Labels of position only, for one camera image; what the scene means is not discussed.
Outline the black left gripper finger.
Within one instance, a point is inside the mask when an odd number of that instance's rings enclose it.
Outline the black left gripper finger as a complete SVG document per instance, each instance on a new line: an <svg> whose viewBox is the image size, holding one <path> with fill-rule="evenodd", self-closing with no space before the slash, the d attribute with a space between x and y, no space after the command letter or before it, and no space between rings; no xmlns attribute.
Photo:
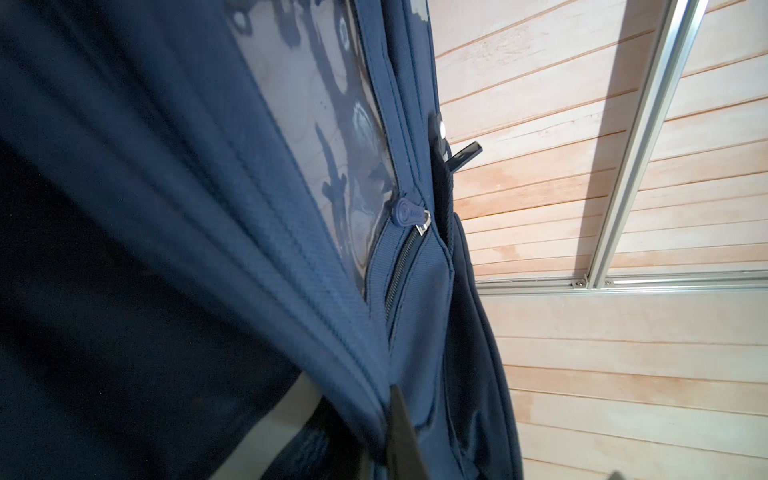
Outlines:
<svg viewBox="0 0 768 480"><path fill-rule="evenodd" d="M429 478L404 397L397 385L390 387L386 454L389 479L427 480Z"/></svg>

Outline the navy blue student backpack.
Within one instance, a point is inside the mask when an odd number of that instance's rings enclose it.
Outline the navy blue student backpack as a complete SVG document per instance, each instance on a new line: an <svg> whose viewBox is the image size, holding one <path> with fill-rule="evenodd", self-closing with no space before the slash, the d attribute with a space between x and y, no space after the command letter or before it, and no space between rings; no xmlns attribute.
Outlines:
<svg viewBox="0 0 768 480"><path fill-rule="evenodd" d="M425 1L1 5L1 475L520 479Z"/></svg>

